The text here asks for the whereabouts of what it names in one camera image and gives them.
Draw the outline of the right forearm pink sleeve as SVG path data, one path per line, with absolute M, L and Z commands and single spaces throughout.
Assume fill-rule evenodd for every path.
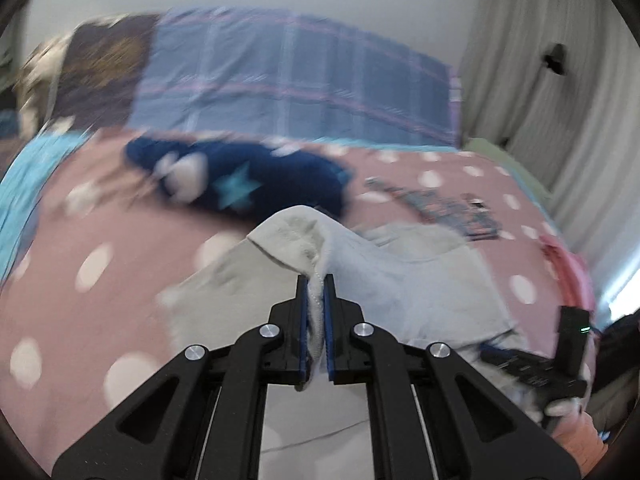
M 601 440 L 591 416 L 586 412 L 562 417 L 552 437 L 576 460 L 582 477 L 589 474 L 608 452 L 608 446 Z

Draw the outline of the person's right hand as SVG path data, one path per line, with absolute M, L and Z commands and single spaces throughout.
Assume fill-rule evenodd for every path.
M 552 401 L 542 411 L 541 426 L 548 434 L 564 434 L 577 425 L 583 407 L 584 400 L 577 396 Z

